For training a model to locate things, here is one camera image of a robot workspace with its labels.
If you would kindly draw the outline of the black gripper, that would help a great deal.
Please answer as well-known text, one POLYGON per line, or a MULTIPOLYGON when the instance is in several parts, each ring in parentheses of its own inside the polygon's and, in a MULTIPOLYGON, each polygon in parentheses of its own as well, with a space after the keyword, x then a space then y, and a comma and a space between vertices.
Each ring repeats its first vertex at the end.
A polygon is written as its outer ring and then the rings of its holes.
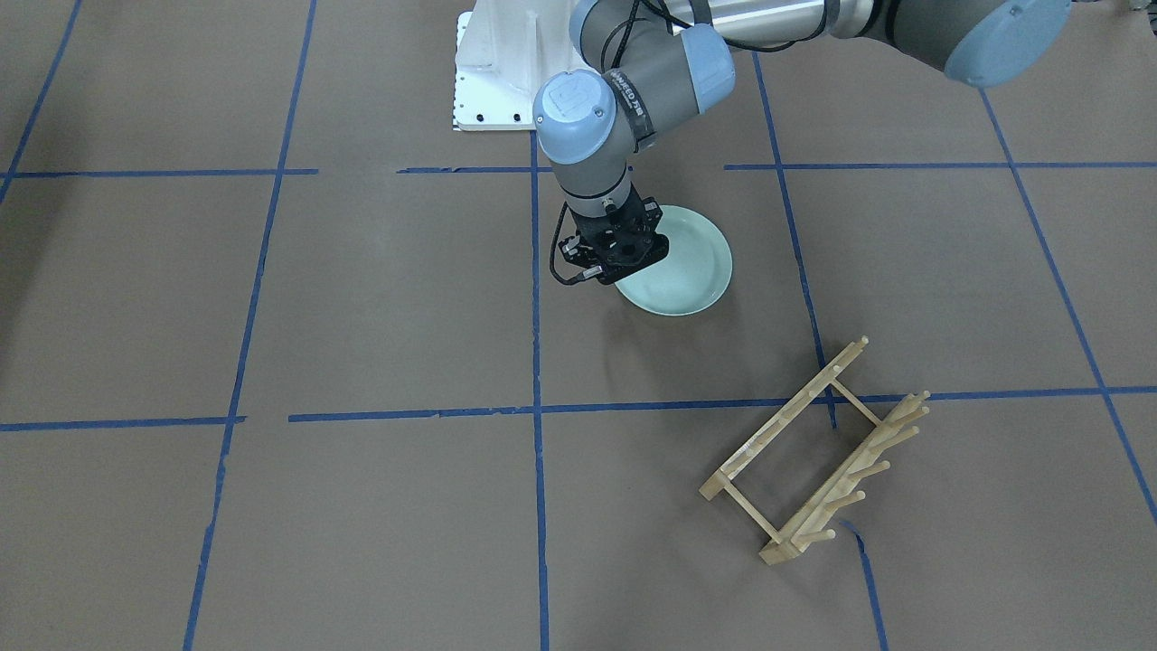
POLYGON ((670 241, 657 231, 663 210, 653 197, 631 194, 624 206, 603 217, 583 217, 562 204, 558 225, 569 212, 578 230, 558 239, 558 251, 566 262, 583 271, 574 278, 558 278, 560 284, 578 284, 591 278, 600 284, 616 284, 669 256, 670 241))

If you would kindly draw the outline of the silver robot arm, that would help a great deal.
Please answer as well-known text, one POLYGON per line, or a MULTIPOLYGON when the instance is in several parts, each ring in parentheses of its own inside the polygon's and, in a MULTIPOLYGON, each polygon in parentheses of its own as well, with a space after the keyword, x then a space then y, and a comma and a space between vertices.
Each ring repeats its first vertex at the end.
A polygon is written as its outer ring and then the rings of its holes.
POLYGON ((532 114, 575 234, 555 250, 566 284, 616 284, 661 262, 662 212, 629 156, 734 91, 734 53, 778 52, 828 34, 869 38, 975 88, 1003 86, 1057 40, 1068 1, 581 1, 568 24, 582 71, 537 93, 532 114))

